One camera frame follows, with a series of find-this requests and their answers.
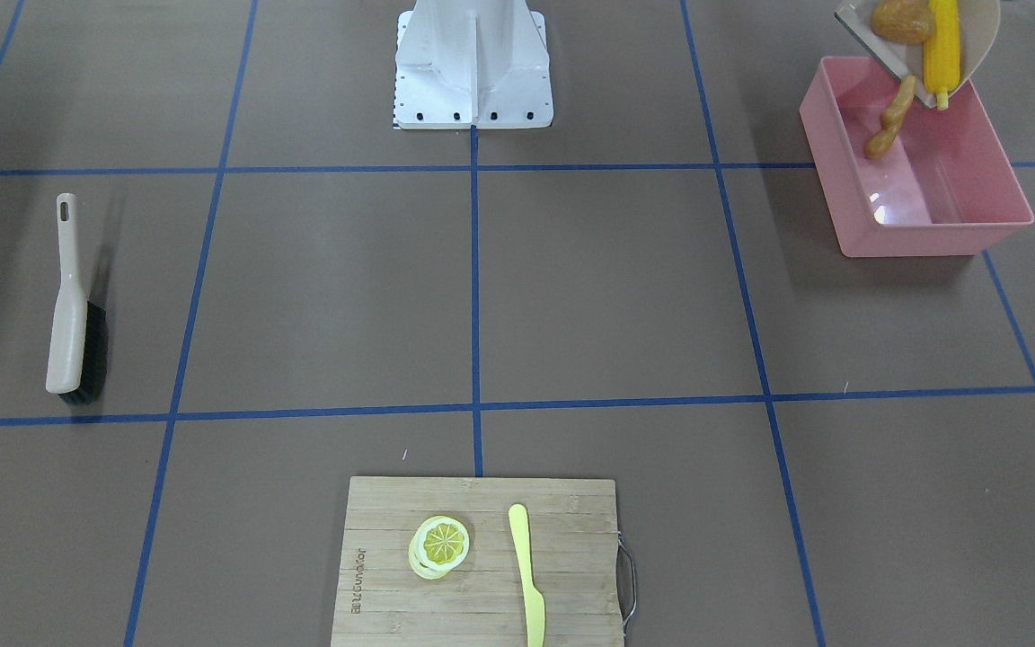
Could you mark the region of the wooden cutting board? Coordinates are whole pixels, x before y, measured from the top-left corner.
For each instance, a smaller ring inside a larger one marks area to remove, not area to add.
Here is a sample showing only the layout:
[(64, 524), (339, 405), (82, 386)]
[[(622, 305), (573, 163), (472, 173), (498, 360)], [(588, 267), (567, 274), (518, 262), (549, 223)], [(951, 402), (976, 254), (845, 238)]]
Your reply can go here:
[[(526, 505), (544, 646), (621, 646), (625, 612), (616, 486), (608, 479), (353, 476), (341, 540), (332, 646), (526, 646), (507, 511)], [(445, 578), (411, 570), (407, 545), (434, 516), (471, 552)]]

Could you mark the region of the pink plastic bin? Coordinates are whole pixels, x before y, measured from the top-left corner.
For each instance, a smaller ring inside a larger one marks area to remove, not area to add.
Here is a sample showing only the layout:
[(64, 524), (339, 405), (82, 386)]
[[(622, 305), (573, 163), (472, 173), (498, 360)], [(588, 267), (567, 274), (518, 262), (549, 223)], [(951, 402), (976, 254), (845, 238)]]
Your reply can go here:
[(975, 255), (1034, 224), (972, 82), (947, 111), (915, 102), (879, 159), (865, 145), (899, 84), (873, 58), (825, 57), (800, 106), (839, 249), (851, 258)]

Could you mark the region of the yellow toy corn cob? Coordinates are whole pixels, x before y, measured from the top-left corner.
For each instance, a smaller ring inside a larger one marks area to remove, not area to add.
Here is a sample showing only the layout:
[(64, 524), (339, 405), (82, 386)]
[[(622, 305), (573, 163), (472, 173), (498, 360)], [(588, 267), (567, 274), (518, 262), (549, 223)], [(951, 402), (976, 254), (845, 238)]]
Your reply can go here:
[(960, 3), (928, 1), (931, 36), (923, 45), (923, 83), (938, 111), (949, 108), (952, 92), (962, 85)]

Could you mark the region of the yellow toy lemon slice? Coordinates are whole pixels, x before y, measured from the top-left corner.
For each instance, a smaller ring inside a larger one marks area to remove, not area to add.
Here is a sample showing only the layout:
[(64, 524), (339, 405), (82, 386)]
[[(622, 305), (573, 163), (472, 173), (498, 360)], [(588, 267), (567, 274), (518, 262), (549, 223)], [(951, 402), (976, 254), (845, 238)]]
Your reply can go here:
[(408, 541), (407, 560), (415, 576), (435, 581), (456, 569), (469, 552), (468, 528), (455, 518), (434, 516), (424, 520)]

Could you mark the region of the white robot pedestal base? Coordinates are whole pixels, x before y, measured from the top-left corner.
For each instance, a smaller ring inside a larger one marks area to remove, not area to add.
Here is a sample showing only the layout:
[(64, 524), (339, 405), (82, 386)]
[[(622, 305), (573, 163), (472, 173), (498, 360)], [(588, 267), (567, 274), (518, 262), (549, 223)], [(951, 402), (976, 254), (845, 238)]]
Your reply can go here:
[(542, 129), (554, 120), (546, 20), (526, 1), (418, 1), (397, 17), (392, 123)]

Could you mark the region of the beige dustpan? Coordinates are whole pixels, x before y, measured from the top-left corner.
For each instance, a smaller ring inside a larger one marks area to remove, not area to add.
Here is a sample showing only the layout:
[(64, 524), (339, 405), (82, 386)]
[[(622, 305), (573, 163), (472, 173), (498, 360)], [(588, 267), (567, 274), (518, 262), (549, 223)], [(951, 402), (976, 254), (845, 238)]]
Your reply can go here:
[[(870, 16), (878, 2), (842, 1), (836, 8), (835, 17), (854, 40), (862, 45), (874, 60), (896, 81), (901, 82), (901, 79), (909, 75), (915, 76), (916, 99), (925, 107), (936, 108), (933, 106), (931, 94), (925, 90), (923, 83), (923, 45), (897, 45), (876, 36), (871, 31)], [(950, 100), (964, 89), (964, 85), (975, 69), (985, 60), (1001, 24), (1001, 7), (998, 1), (958, 1), (958, 3), (960, 3), (962, 85), (952, 92)]]

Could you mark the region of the beige hand brush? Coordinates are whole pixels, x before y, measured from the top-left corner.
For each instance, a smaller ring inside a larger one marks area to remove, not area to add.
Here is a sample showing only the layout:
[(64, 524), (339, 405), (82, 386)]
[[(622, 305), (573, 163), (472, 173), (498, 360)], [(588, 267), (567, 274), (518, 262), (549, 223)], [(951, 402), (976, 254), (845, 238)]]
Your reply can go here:
[(110, 332), (106, 311), (89, 298), (78, 241), (78, 199), (70, 192), (55, 198), (60, 283), (50, 327), (46, 392), (71, 408), (102, 398), (110, 367)]

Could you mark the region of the yellow toy knife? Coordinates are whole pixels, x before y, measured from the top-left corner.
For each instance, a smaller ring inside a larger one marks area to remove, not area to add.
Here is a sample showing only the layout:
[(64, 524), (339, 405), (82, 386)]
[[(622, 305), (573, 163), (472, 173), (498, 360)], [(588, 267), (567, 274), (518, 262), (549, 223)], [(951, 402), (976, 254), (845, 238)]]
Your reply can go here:
[(535, 585), (533, 568), (533, 542), (526, 505), (515, 503), (507, 511), (510, 535), (518, 557), (518, 577), (522, 589), (523, 614), (526, 622), (526, 646), (544, 646), (546, 630), (546, 604), (544, 595)]

